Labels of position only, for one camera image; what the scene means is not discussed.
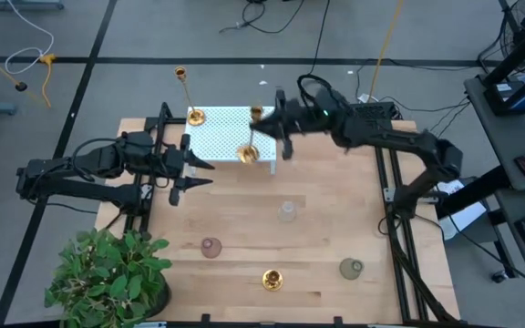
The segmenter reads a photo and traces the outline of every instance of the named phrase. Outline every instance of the gold candle holder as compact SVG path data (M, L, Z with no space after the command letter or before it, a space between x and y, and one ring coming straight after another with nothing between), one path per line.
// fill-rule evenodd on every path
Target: gold candle holder
M258 122L263 118L263 107L253 106L251 107L251 119L252 122ZM259 150L252 145L252 139L254 137L254 130L251 129L251 138L246 146L240 146L236 151L238 158L242 163L252 164L257 161L260 157Z
M283 276L277 270L269 270L262 276L262 286L267 291L276 292L283 287Z
M190 93L188 92L188 86L186 85L187 76L185 67L175 67L174 72L178 80L181 81L183 91L186 94L186 100L188 100L188 104L191 107L191 112L190 114L188 114L188 123L190 123L190 125L194 127L197 127L206 121L206 114L204 114L203 110L196 109L193 106L193 103L191 102Z

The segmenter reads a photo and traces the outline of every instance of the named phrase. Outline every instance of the green leaves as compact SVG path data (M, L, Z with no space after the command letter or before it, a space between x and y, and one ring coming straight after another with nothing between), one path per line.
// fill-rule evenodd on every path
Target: green leaves
M139 302L133 302L130 306L134 317L142 317L145 315L145 306Z
M112 245L108 245L107 246L107 257L111 260L115 260L115 261L121 261L122 258L121 258L121 255L120 255L120 251L118 251L118 249Z
M129 298L131 300L135 300L137 296L141 293L141 281L143 280L142 275L136 275L135 277L131 278L129 282Z
M63 323L71 327L125 328L142 322L163 291L161 270L171 266L153 256L169 243L150 238L137 231L121 239L106 230L79 232L58 254L62 262L45 290L45 306L63 305Z
M171 267L171 261L165 260L165 259L148 258L148 259L143 259L141 263L147 265L149 268L153 270L159 270L159 271L163 269L168 269Z
M89 311L87 312L87 314L85 315L85 319L84 319L84 322L83 322L83 325L85 327L96 327L98 325L100 325L101 323L103 323L103 314L100 313L100 312L96 312L96 311Z
M125 243L127 244L127 247L130 251L134 251L135 247L137 246L137 241L135 241L135 236L131 232L128 232L125 235Z
M92 288L88 290L87 295L89 297L99 296L101 293L105 292L106 289L107 289L107 285L93 286Z
M74 261L72 262L72 273L75 277L77 277L82 272L82 264L80 263L80 259L76 257Z
M107 256L107 247L108 247L107 240L101 239L97 241L97 255L100 257Z
M108 273L107 268L99 267L95 269L95 274L101 278L108 278L110 273Z
M131 261L129 264L127 264L127 270L129 270L131 273L136 272L138 269L139 265L134 261Z
M77 232L77 241L89 241L90 240L90 234L86 231L79 231Z
M56 298L54 297L54 295L52 294L52 292L50 290L48 290L48 288L46 288L44 290L44 306L45 307L50 307L52 305L54 305L54 303L56 302Z
M127 287L127 276L123 274L119 276L110 286L110 292L109 292L110 297L112 298L119 297L121 294L125 292L125 287Z
M161 250L161 249L168 247L169 244L170 242L164 239L156 240L151 244L151 250L152 251Z

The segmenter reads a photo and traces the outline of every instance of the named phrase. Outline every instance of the white pegboard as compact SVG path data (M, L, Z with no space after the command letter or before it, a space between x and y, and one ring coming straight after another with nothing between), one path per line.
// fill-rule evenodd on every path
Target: white pegboard
M191 135L190 148L200 159L212 161L240 161L238 147L247 145L251 137L250 107L196 107L203 110L206 121L197 127L186 123L186 133ZM264 107L262 116L274 111ZM254 132L252 144L259 150L258 161L276 161L276 140Z

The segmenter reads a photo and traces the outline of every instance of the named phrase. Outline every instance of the wooden table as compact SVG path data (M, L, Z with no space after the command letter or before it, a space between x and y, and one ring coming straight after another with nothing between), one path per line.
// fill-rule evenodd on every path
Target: wooden table
M118 133L142 130L143 124L142 118L125 118ZM416 128L408 121L393 126ZM168 125L165 140L178 143L183 128ZM214 183L182 194L179 207L169 205L169 190L156 191L149 232L170 241L158 256L171 259L173 266L163 272L172 289L171 303L153 320L199 321L209 313L216 322L332 323L334 316L342 316L345 323L401 323L388 239L376 229L384 206L374 149L344 155L323 134L293 137L293 146L293 159L279 161L275 176L268 165L218 163L214 171L198 170L198 177ZM424 169L416 156L398 156L404 181ZM132 181L124 174L108 184ZM287 200L297 206L292 222L277 219ZM433 206L419 205L417 213L437 220ZM113 205L102 203L96 227L106 226L117 214ZM123 217L111 231L120 235L124 222ZM422 220L412 220L412 227L423 280L458 317L438 227ZM205 237L221 240L218 258L201 255ZM365 265L355 281L340 275L339 263L347 257ZM270 269L284 277L278 292L261 284ZM406 280L416 319L413 287Z

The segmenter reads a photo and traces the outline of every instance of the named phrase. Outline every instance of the gray floor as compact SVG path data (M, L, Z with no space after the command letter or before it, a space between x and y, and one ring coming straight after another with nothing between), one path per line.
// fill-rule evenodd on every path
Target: gray floor
M87 56L105 13L108 0L66 1L63 12L25 12L34 23L55 34L57 56ZM310 57L319 32L324 1L309 0L300 15L280 35L251 29L218 30L239 19L243 0L119 0L101 56L142 57ZM333 1L324 31L320 57L377 57L394 12L395 0ZM297 2L272 0L261 26L280 26ZM474 59L499 29L497 0L411 0L405 3L386 56L397 59ZM0 56L26 46L47 45L47 36L19 21L13 13L0 13ZM275 87L295 97L295 79L309 66L187 65L196 105L248 105L272 102ZM0 101L15 102L19 112L0 116L0 295L22 240L32 206L15 194L15 169L29 159L51 157L84 65L57 64L48 94L53 108L35 104L0 76ZM315 74L330 81L349 99L355 92L357 67L321 66ZM185 104L172 66L96 65L84 96L67 151L82 141L113 136L121 118L156 115L162 101L181 115ZM374 73L365 67L361 92L367 93ZM463 80L476 68L458 72L383 67L376 97L392 96L412 108L440 108L457 104L464 96ZM46 75L36 66L21 79L38 93ZM442 113L403 112L420 128L432 127ZM480 175L497 165L487 137L472 108L466 109L444 134L463 149L464 176ZM95 210L92 201L62 199ZM8 323L55 318L58 309L43 308L43 289L57 265L57 252L76 231L89 229L92 215L48 208L36 237ZM515 250L513 241L510 248ZM525 327L525 282L494 284L489 274L499 265L461 242L449 243L449 265L459 309L472 323ZM520 256L516 264L523 268Z

